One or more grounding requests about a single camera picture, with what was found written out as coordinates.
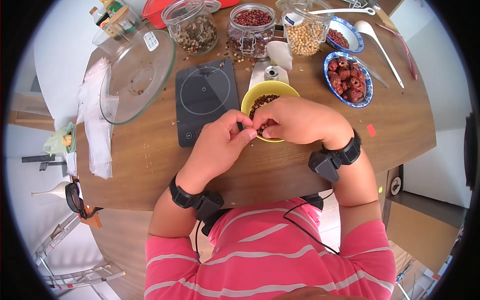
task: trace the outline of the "pink chopstick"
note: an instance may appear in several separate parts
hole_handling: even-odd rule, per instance
[[[409,64],[409,67],[410,67],[410,71],[412,73],[412,76],[413,76],[413,79],[417,80],[418,79],[418,76],[417,76],[417,69],[415,69],[415,65],[413,64],[413,59],[412,59],[412,56],[410,54],[410,51],[407,47],[407,44],[405,43],[405,41],[403,40],[403,37],[398,33],[398,32],[395,32],[393,31],[392,29],[388,28],[388,27],[385,27],[381,24],[378,24],[378,26],[380,26],[381,28],[384,28],[388,31],[390,31],[391,33],[393,33],[399,40],[400,42],[402,42],[402,47],[403,47],[403,50],[405,51],[405,53],[407,54],[407,58],[408,58],[408,64]]]

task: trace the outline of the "ceramic plate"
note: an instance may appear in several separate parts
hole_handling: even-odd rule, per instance
[[[363,51],[363,38],[352,24],[342,18],[333,17],[333,20],[330,21],[330,29],[336,30],[343,34],[348,41],[348,45],[350,46],[348,49],[345,49],[339,44],[334,43],[332,39],[327,36],[327,44],[333,48],[352,53],[359,53]]]
[[[370,77],[370,74],[368,74],[367,72],[367,69],[365,69],[362,64],[360,64],[359,66],[359,70],[362,71],[362,73],[365,75],[365,85],[366,85],[366,92],[365,92],[365,97],[363,98],[362,101],[359,101],[359,102],[355,102],[355,103],[352,103],[350,101],[346,101],[344,98],[342,98],[339,94],[337,94],[337,92],[333,89],[332,87],[332,84],[330,83],[330,80],[328,80],[328,63],[333,60],[333,59],[337,59],[339,57],[343,56],[344,58],[346,58],[347,60],[353,60],[353,61],[356,61],[356,62],[359,62],[358,60],[356,60],[355,58],[353,58],[350,54],[348,53],[345,53],[345,52],[341,52],[341,51],[336,51],[336,52],[332,52],[332,53],[329,53],[326,57],[325,57],[325,60],[324,60],[324,74],[325,74],[325,79],[327,80],[327,84],[328,86],[330,87],[330,89],[332,90],[332,93],[335,94],[335,96],[340,99],[340,101],[342,101],[343,103],[347,104],[348,106],[351,106],[353,108],[363,108],[367,105],[370,104],[370,102],[372,101],[372,97],[373,97],[373,84],[372,84],[372,79]]]

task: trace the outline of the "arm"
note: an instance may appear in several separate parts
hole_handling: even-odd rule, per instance
[[[281,138],[296,144],[321,140],[330,150],[344,148],[353,137],[348,121],[337,111],[295,96],[283,96],[259,108],[253,128],[269,124],[266,138]],[[338,170],[340,180],[334,184],[339,204],[342,239],[359,225],[381,220],[376,181],[365,152],[350,166]]]
[[[210,180],[230,169],[242,149],[257,135],[251,128],[240,132],[237,122],[252,126],[248,116],[238,110],[230,110],[204,126],[192,154],[177,174],[177,186],[187,193],[197,194]],[[188,237],[195,223],[194,209],[177,206],[170,190],[166,189],[155,205],[148,237]]]

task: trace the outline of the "hand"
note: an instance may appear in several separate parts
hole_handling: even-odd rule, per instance
[[[255,111],[253,129],[269,126],[264,138],[280,138],[296,144],[321,140],[327,149],[345,147],[353,137],[348,121],[336,110],[304,98],[284,95]]]
[[[243,148],[257,135],[252,128],[240,131],[237,122],[253,125],[247,115],[231,109],[203,127],[190,157],[177,174],[178,186],[190,194],[200,193],[210,180],[230,169]]]

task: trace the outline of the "ladder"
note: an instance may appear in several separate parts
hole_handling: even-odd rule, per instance
[[[53,232],[45,239],[33,254],[33,261],[40,266],[42,260],[45,260],[48,253],[52,251],[77,225],[80,224],[80,218],[77,213],[71,214],[65,221],[58,224]]]
[[[49,269],[48,272],[50,275],[43,276],[43,278],[47,285],[52,289],[71,289],[93,286],[97,283],[125,275],[125,272],[114,264],[105,264],[89,270],[63,275],[53,275]]]
[[[80,217],[77,213],[73,213],[61,224],[58,224],[40,247],[38,247],[37,251],[35,251],[33,254],[33,260],[37,267],[43,265],[48,271],[49,275],[43,276],[43,279],[51,289],[69,290],[91,286],[100,299],[103,300],[103,296],[94,285],[125,275],[125,272],[115,264],[104,264],[89,270],[70,274],[53,275],[45,262],[50,251],[52,251],[56,245],[58,245],[75,227],[77,227],[79,223]]]

